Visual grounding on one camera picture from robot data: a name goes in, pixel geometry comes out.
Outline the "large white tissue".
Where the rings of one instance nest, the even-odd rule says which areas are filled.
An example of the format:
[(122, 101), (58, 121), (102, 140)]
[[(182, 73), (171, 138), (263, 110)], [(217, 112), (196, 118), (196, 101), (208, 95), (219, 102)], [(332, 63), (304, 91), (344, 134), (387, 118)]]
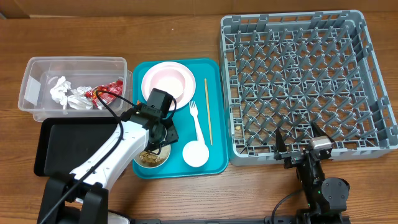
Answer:
[(93, 103), (89, 100), (85, 93), (91, 90), (90, 86), (80, 86), (76, 89), (71, 89), (71, 95), (68, 96), (68, 104), (71, 108), (76, 110), (91, 110)]

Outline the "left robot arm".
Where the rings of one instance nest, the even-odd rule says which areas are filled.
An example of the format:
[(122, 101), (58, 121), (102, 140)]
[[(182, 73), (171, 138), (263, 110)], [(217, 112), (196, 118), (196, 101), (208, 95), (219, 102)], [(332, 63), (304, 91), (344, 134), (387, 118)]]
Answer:
[(49, 178), (38, 223), (132, 223), (109, 210), (109, 191), (139, 153), (177, 142), (169, 108), (169, 103), (141, 103), (115, 117), (113, 134), (89, 159), (69, 174)]

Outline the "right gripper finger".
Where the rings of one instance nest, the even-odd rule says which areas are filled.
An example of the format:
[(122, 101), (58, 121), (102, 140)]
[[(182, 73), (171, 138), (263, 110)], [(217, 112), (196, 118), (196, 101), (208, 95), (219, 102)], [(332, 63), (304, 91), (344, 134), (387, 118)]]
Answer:
[(284, 143), (283, 137), (280, 133), (280, 129), (276, 129), (275, 131), (275, 147), (274, 153), (280, 154), (281, 152), (287, 152), (286, 145)]
[(313, 133), (313, 137), (317, 138), (317, 137), (322, 137), (322, 136), (326, 136), (328, 137), (328, 135), (316, 124), (316, 122), (311, 122), (311, 129), (312, 129), (312, 133)]

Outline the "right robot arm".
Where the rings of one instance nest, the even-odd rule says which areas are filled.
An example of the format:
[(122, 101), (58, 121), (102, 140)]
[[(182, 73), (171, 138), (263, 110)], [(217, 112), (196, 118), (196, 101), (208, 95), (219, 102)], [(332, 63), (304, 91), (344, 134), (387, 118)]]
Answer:
[(331, 157), (335, 142), (316, 123), (311, 123), (313, 138), (301, 152), (289, 152), (284, 143), (280, 129), (275, 131), (274, 159), (283, 160), (286, 169), (295, 168), (297, 178), (302, 185), (297, 190), (284, 197), (273, 209), (271, 223), (278, 222), (276, 210), (287, 199), (303, 192), (308, 208), (298, 209), (296, 215), (288, 217), (290, 223), (349, 223), (349, 217), (342, 213), (346, 211), (346, 201), (349, 197), (350, 185), (342, 178), (326, 178), (321, 161)]

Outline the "red snack wrapper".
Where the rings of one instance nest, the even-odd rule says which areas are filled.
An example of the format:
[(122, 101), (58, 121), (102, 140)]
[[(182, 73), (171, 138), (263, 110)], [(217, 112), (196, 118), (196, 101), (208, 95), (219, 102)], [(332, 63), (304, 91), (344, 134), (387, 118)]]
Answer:
[(91, 101), (94, 106), (99, 109), (99, 110), (103, 110), (104, 106), (103, 104), (100, 102), (100, 100), (98, 99), (98, 97), (96, 96), (96, 92), (98, 90), (100, 90), (100, 92), (98, 93), (99, 97), (107, 104), (111, 104), (116, 97), (114, 95), (111, 95), (108, 92), (114, 93), (116, 95), (121, 95), (123, 92), (123, 84), (124, 82), (122, 80), (117, 80), (115, 82), (109, 83), (109, 84), (105, 84), (105, 85), (100, 85), (100, 86), (96, 86), (88, 91), (85, 92), (84, 96)]

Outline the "small white tissue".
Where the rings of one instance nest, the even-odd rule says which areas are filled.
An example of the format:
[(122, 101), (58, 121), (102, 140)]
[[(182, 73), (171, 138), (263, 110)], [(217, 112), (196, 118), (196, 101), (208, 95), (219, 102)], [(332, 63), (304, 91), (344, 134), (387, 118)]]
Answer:
[(71, 83), (66, 80), (64, 76), (60, 77), (57, 80), (56, 85), (50, 89), (50, 94), (56, 103), (59, 103), (62, 106), (62, 109), (65, 110), (67, 108), (68, 96), (66, 93), (71, 89)]

